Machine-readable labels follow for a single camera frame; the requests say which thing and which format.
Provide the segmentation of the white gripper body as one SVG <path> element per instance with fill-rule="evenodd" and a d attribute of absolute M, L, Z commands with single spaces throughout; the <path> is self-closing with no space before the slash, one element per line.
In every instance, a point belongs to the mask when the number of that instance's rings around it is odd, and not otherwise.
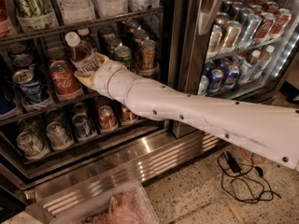
<path fill-rule="evenodd" d="M 122 63 L 110 61 L 94 73 L 95 90 L 112 100 L 123 102 L 137 74 L 129 71 Z"/>

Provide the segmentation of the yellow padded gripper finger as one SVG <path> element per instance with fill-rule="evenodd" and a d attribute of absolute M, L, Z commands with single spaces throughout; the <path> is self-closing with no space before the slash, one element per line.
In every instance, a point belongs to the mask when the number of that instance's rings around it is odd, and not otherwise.
<path fill-rule="evenodd" d="M 95 53 L 95 57 L 99 66 L 111 63 L 111 60 L 106 55 L 103 55 L 101 53 Z"/>
<path fill-rule="evenodd" d="M 94 89 L 94 72 L 87 72 L 87 73 L 80 73 L 79 71 L 76 71 L 74 73 L 74 76 L 77 78 L 77 80 L 86 86 L 89 89 Z"/>

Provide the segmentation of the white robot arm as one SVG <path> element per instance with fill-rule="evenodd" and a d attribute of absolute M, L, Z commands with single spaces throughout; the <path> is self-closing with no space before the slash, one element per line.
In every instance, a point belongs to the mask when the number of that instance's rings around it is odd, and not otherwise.
<path fill-rule="evenodd" d="M 75 77 L 140 117 L 183 122 L 293 170 L 299 167 L 295 108 L 187 94 L 108 59 L 97 70 L 76 72 Z"/>

